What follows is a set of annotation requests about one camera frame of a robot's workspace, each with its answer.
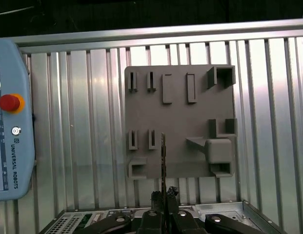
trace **metal bolt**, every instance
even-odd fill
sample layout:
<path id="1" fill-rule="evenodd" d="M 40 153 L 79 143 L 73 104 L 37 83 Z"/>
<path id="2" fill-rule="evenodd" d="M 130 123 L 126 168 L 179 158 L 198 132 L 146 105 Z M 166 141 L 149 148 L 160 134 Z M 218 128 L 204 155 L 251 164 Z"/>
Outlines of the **metal bolt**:
<path id="1" fill-rule="evenodd" d="M 179 215 L 184 217 L 184 216 L 186 216 L 186 212 L 185 211 L 180 211 Z"/>
<path id="2" fill-rule="evenodd" d="M 213 216 L 213 217 L 211 217 L 211 219 L 212 219 L 214 222 L 217 222 L 217 223 L 219 223 L 219 222 L 221 221 L 221 219 L 220 219 L 219 217 L 217 217 L 217 216 Z"/>

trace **red emergency stop button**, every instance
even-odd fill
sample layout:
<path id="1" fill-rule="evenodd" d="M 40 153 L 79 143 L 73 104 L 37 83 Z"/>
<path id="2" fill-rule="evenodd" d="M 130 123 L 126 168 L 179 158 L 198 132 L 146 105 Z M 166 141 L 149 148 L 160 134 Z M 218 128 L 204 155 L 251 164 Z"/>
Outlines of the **red emergency stop button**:
<path id="1" fill-rule="evenodd" d="M 4 111 L 16 111 L 20 107 L 20 100 L 14 95 L 5 94 L 0 97 L 0 108 Z"/>

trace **aluminum panel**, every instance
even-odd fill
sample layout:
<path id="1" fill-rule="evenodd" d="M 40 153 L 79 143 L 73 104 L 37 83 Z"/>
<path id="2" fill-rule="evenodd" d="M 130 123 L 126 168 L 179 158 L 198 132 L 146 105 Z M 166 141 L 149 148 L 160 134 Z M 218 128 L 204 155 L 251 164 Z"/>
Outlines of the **aluminum panel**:
<path id="1" fill-rule="evenodd" d="M 234 51 L 231 51 L 231 56 L 235 56 Z M 240 92 L 241 102 L 241 116 L 239 115 L 239 103 L 235 103 L 236 117 L 241 117 L 238 122 L 238 158 L 239 158 L 239 171 L 241 182 L 241 198 L 250 201 L 250 203 L 258 208 L 257 198 L 257 170 L 255 168 L 254 158 L 254 145 L 252 135 L 252 121 L 251 121 L 251 109 L 250 109 L 250 93 L 249 93 L 249 77 L 248 77 L 248 63 L 247 51 L 245 41 L 241 40 L 237 42 L 237 67 L 236 67 L 236 86 L 234 87 L 235 102 L 238 102 Z"/>
<path id="2" fill-rule="evenodd" d="M 279 223 L 277 205 L 277 189 L 275 177 L 275 162 L 272 140 L 272 126 L 269 105 L 269 92 L 267 83 L 267 68 L 264 40 L 249 41 L 251 95 L 252 106 L 252 130 L 255 141 L 256 171 L 260 176 L 260 200 L 259 209 L 270 217 L 275 223 Z"/>
<path id="3" fill-rule="evenodd" d="M 74 51 L 71 52 L 68 63 L 69 95 L 72 102 L 70 108 L 71 153 L 74 164 L 73 173 L 77 174 L 78 204 L 76 208 L 78 209 L 95 207 L 87 62 L 90 61 L 86 61 L 85 51 Z"/>
<path id="4" fill-rule="evenodd" d="M 38 233 L 63 207 L 149 206 L 159 180 L 126 175 L 124 70 L 210 63 L 235 65 L 238 173 L 167 184 L 182 204 L 247 199 L 303 233 L 303 19 L 13 40 L 31 71 L 37 167 L 24 198 L 0 202 L 0 233 Z"/>
<path id="5" fill-rule="evenodd" d="M 50 60 L 47 54 L 31 56 L 31 86 L 33 113 L 35 115 L 34 134 L 36 151 L 36 176 L 38 194 L 38 223 L 43 229 L 48 220 L 55 216 L 55 196 L 53 185 L 51 116 L 50 116 Z"/>
<path id="6" fill-rule="evenodd" d="M 273 142 L 275 154 L 275 167 L 278 167 L 279 175 L 277 183 L 280 183 L 282 203 L 282 224 L 286 232 L 299 232 L 298 201 L 296 193 L 295 167 L 291 132 L 291 120 L 289 109 L 289 94 L 287 85 L 287 70 L 283 39 L 270 39 L 268 41 L 269 60 L 269 86 L 271 89 L 270 107 L 273 112 Z"/>
<path id="7" fill-rule="evenodd" d="M 94 187 L 99 208 L 115 207 L 106 50 L 90 51 L 89 80 Z"/>
<path id="8" fill-rule="evenodd" d="M 289 38 L 288 84 L 292 118 L 296 185 L 298 194 L 300 231 L 303 233 L 303 38 Z"/>

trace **metal vent grille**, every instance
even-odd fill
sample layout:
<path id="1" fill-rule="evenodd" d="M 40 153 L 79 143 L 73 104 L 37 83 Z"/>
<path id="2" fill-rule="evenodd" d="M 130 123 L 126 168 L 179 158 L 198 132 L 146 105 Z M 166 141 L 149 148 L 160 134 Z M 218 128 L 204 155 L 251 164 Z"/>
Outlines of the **metal vent grille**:
<path id="1" fill-rule="evenodd" d="M 64 228 L 64 230 L 61 232 L 61 234 L 67 234 L 72 233 L 73 228 L 75 227 L 76 223 L 79 221 L 80 216 L 74 216 L 70 222 L 67 224 L 67 226 Z"/>
<path id="2" fill-rule="evenodd" d="M 48 232 L 48 234 L 56 234 L 60 230 L 60 228 L 62 228 L 62 226 L 65 224 L 66 221 L 67 221 L 66 217 L 61 218 L 55 224 L 55 226 Z"/>

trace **gray plastic board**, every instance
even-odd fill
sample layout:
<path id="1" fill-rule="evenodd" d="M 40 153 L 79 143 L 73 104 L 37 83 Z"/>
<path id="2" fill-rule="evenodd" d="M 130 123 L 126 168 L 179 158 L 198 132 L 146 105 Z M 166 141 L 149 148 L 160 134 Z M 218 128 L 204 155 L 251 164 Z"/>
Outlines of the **gray plastic board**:
<path id="1" fill-rule="evenodd" d="M 236 145 L 233 66 L 127 67 L 125 79 L 130 178 L 161 177 L 161 133 L 166 135 L 167 177 L 232 176 Z M 214 167 L 222 168 L 226 163 L 230 167 L 228 173 L 211 172 L 203 153 L 206 140 L 211 138 L 231 141 L 229 147 L 223 147 L 222 141 L 215 145 L 220 150 L 213 152 L 222 153 L 224 148 L 225 156 L 207 157 L 211 163 L 222 159 Z"/>

